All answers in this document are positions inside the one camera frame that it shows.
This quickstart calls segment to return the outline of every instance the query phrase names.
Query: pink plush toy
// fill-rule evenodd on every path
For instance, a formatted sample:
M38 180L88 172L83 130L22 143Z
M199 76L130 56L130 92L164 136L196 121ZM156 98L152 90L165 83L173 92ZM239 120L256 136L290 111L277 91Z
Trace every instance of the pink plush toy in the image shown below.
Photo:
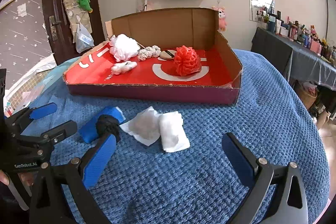
M216 8L216 7L212 7L213 10L218 11L218 19L219 19L219 30L222 32L225 32L226 30L226 14L224 13L224 8Z

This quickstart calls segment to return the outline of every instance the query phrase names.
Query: blue knitted blanket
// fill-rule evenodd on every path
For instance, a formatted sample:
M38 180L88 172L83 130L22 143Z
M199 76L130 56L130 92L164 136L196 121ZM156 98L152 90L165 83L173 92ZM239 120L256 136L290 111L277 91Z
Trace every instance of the blue knitted blanket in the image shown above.
M243 64L236 106L72 96L59 79L32 104L55 102L57 112L34 121L24 134L40 135L67 120L80 128L105 106L120 107L128 120L149 106L160 113L177 110L190 140L187 150L165 153L159 140L145 147L121 133L115 154L90 188L111 223L226 223L248 191L221 148L223 133L232 132L256 157L277 165L298 163L311 224L329 194L329 167L318 131L297 95L266 59L252 52L235 53ZM93 145L76 133L55 146L51 163L65 164ZM83 223L68 189L65 192L76 220ZM262 219L272 192L255 223Z

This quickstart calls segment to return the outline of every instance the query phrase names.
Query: red cardboard box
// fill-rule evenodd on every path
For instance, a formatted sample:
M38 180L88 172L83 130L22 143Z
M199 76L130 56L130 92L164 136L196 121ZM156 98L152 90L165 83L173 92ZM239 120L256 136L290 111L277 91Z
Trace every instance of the red cardboard box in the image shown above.
M242 65L227 40L217 31L218 12L206 8L173 8L126 15L110 22L113 34L125 34L143 46L162 50L185 45L201 57L202 70L179 76L172 60L131 61L138 66L112 75L116 63L107 42L85 53L64 72L71 94L143 100L235 104Z

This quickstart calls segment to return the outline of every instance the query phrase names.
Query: white crocheted item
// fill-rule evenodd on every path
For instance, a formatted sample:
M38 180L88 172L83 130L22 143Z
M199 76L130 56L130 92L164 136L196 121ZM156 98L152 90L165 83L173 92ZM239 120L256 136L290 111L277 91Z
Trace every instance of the white crocheted item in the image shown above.
M147 58L151 57L159 57L161 53L161 49L158 46L146 47L141 49L138 54L138 59L140 61L145 61Z
M131 61L126 61L123 63L116 63L111 68L111 72L114 75L119 75L121 73L125 73L127 71L134 69L137 65L138 65L137 62L131 62Z
M147 51L146 49L141 49L138 54L138 59L140 61L145 61L147 58L150 58L150 52Z

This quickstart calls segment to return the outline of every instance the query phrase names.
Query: star-patterned wallpaper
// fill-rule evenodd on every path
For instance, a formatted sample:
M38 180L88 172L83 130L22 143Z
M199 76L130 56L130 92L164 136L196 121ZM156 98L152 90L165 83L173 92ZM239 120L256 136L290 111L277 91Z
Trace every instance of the star-patterned wallpaper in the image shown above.
M23 4L26 15L21 17L17 7ZM50 54L42 0L15 0L0 10L0 68L7 69L6 89Z

